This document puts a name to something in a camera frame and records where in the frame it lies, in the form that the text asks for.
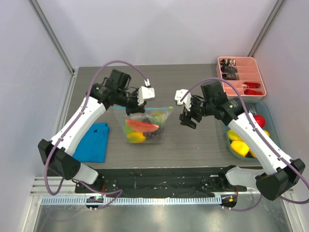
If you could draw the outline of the watermelon slice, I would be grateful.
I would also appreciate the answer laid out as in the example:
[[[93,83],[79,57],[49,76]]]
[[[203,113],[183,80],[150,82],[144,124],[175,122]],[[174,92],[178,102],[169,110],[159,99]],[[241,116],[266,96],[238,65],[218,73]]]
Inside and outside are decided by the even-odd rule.
[[[159,129],[156,124],[146,123],[138,120],[127,119],[126,124],[135,131],[154,132]]]

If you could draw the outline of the green starfruit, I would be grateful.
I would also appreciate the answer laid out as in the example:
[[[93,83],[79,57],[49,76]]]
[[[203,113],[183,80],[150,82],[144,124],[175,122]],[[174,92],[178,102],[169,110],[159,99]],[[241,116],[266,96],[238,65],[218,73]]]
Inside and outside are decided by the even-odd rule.
[[[134,130],[131,127],[129,127],[128,125],[125,125],[124,126],[124,132],[125,132],[125,134],[130,134],[130,133],[134,132]]]

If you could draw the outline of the orange green mango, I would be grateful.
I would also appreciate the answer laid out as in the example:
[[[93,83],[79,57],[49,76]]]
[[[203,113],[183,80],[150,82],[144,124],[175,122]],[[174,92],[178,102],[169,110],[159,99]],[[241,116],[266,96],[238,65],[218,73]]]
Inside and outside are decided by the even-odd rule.
[[[126,135],[126,139],[129,143],[143,143],[147,140],[147,137],[141,131],[133,131]]]

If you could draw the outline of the purple grape bunch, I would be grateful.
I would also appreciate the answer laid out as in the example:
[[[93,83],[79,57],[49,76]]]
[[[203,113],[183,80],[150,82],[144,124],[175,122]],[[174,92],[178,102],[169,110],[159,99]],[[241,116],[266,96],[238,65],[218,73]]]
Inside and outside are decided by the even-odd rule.
[[[142,122],[151,123],[150,118],[144,118]],[[144,132],[144,136],[147,137],[147,140],[151,140],[153,142],[159,142],[163,139],[164,126],[163,123],[159,125],[159,129],[154,132]]]

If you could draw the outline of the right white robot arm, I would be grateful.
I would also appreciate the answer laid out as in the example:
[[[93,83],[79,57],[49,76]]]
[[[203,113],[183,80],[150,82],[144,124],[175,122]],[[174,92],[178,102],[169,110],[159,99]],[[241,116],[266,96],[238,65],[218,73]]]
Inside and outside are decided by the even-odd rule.
[[[181,125],[196,128],[205,116],[213,116],[232,129],[255,154],[262,166],[261,170],[229,166],[218,178],[218,185],[224,191],[234,186],[258,189],[263,197],[275,200],[302,180],[305,164],[301,159],[292,159],[271,140],[258,125],[244,103],[240,93],[230,99],[223,90],[225,80],[203,79],[198,82],[203,97],[191,95],[191,90],[181,89],[175,93],[178,106],[183,106],[180,114]]]

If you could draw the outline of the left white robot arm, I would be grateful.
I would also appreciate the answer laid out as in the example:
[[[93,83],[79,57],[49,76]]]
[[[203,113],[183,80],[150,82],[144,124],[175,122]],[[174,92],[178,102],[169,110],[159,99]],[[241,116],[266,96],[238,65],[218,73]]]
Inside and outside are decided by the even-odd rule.
[[[82,181],[93,193],[102,189],[103,181],[98,178],[98,172],[76,160],[73,154],[89,128],[111,106],[125,107],[128,114],[144,112],[147,99],[154,98],[154,89],[145,78],[144,85],[130,93],[130,80],[130,75],[114,69],[102,83],[91,85],[79,109],[66,125],[50,140],[39,142],[45,171],[51,170],[65,180]]]

